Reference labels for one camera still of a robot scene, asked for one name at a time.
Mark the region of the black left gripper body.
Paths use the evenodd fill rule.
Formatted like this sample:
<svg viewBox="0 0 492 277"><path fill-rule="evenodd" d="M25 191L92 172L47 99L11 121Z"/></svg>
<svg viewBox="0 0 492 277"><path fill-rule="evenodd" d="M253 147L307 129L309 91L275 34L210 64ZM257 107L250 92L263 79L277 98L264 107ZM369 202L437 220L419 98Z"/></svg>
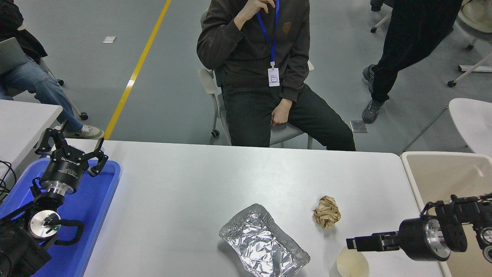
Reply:
<svg viewBox="0 0 492 277"><path fill-rule="evenodd" d="M79 150L69 150L67 153L55 150L39 185L48 189L52 184L65 184L69 191L77 191L84 171L88 170L88 161L82 159L83 154Z"/></svg>

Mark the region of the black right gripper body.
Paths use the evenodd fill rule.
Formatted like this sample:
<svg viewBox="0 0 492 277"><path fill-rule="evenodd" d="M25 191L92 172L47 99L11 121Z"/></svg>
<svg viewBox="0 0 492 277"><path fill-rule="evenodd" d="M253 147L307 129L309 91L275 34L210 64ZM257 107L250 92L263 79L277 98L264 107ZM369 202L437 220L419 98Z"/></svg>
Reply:
<svg viewBox="0 0 492 277"><path fill-rule="evenodd" d="M406 219L399 225L399 247L412 260L427 261L426 222L423 219Z"/></svg>

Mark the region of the person's left hand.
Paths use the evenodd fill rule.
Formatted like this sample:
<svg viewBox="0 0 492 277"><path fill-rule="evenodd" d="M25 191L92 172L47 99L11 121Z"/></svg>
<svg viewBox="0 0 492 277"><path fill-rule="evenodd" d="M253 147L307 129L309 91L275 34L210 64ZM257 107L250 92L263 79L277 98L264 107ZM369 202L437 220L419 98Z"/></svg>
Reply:
<svg viewBox="0 0 492 277"><path fill-rule="evenodd" d="M280 103L272 111L272 121L271 121L272 127L280 124L285 124L286 122L288 122L288 117L292 105L293 102L291 100L283 98L280 101Z"/></svg>

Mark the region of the person's right hand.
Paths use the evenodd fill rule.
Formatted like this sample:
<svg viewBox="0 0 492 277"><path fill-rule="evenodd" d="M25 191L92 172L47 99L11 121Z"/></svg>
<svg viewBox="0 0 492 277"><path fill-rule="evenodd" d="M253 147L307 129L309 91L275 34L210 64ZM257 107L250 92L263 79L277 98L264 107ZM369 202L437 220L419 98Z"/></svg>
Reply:
<svg viewBox="0 0 492 277"><path fill-rule="evenodd" d="M244 24L253 18L258 12L263 10L266 14L269 13L269 8L276 7L276 0L248 0L244 7L233 19L238 30L241 30Z"/></svg>

